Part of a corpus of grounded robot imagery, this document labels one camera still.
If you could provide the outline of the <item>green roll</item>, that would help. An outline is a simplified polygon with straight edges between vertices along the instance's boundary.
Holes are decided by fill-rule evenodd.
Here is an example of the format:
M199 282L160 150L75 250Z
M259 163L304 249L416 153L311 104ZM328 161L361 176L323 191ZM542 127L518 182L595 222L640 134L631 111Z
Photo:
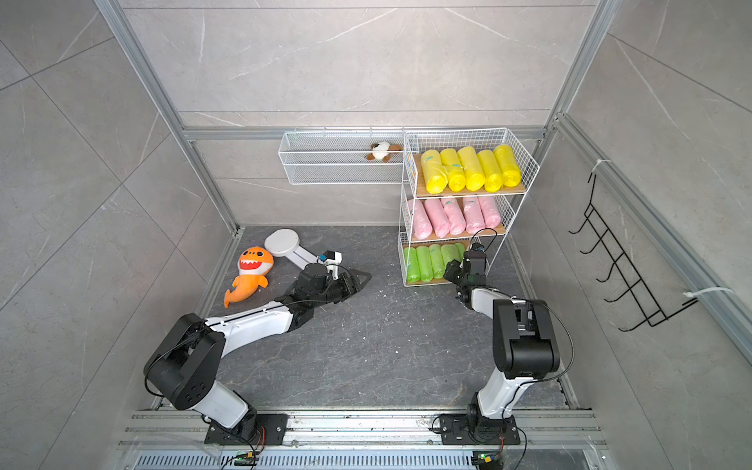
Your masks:
M456 248L458 250L458 254L459 254L460 260L463 260L464 259L464 253L466 251L466 247L462 243L456 243L456 244L454 244L454 246L456 246Z
M444 261L442 246L439 244L432 244L429 246L429 254L431 259L431 266L435 279L443 279L447 264Z
M427 246L421 245L416 248L417 260L420 270L420 279L427 283L434 279L434 270L430 250Z
M404 248L403 256L405 257L405 278L407 283L416 283L421 280L421 269L415 248Z
M443 263L445 266L447 266L450 262L453 262L454 260L457 260L458 262L461 260L461 254L459 253L459 250L456 244L442 245L441 254L442 254Z

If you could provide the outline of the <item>green roll bottom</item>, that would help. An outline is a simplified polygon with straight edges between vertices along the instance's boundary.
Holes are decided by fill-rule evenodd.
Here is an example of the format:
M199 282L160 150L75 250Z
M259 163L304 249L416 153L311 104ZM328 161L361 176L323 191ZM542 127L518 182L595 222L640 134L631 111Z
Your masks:
M456 243L456 244L454 244L454 246L456 246L456 248L458 250L458 254L459 254L460 260L463 260L464 259L464 253L466 251L466 247L462 243Z

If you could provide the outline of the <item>pink roll top angled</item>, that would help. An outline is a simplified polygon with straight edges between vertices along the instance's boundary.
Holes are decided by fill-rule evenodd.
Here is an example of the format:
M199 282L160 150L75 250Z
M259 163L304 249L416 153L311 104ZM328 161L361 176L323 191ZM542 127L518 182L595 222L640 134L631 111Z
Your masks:
M440 199L426 199L424 201L424 209L436 236L445 238L450 233L452 225L448 221L442 201Z

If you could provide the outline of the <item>yellow roll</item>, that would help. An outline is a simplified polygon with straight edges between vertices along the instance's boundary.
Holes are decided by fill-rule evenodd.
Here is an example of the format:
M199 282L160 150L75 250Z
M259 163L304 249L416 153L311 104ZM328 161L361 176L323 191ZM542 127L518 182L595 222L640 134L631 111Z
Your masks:
M485 185L486 176L475 149L466 146L460 148L457 153L460 164L464 169L466 189L468 191L479 191Z
M507 144L499 145L493 151L497 164L501 169L504 187L516 187L522 182L522 170L520 170L514 151Z
M441 161L448 176L448 188L452 192L460 192L465 189L466 176L460 162L458 152L452 148L440 152Z
M420 157L421 170L426 191L429 194L441 194L448 186L448 175L437 150L427 150Z

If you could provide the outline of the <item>yellow roll horizontal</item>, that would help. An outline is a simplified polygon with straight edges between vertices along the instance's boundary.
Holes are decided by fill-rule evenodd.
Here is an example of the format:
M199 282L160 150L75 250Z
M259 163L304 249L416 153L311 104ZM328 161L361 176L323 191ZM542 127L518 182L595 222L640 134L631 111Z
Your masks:
M482 150L477 154L477 157L485 174L485 190L490 193L499 191L503 187L503 173L495 154L491 150Z

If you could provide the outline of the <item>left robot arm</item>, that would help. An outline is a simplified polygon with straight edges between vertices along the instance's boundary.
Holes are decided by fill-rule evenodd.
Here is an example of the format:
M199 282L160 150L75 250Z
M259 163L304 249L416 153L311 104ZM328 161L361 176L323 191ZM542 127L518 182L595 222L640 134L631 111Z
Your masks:
M190 409L207 423L248 441L258 435L257 411L217 381L221 360L266 337L300 328L315 309L338 304L362 291L372 275L322 264L308 264L285 293L262 307L225 317L182 315L144 366L146 390L176 409Z

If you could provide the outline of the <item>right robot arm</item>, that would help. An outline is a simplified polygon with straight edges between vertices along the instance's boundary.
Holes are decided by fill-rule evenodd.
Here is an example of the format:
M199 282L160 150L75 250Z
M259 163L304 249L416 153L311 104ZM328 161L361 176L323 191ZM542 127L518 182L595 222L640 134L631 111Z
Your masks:
M471 250L461 260L448 262L444 274L468 309L492 320L495 370L466 412L465 432L478 443L503 437L513 426L513 409L525 392L560 366L548 305L488 286L486 264L484 252Z

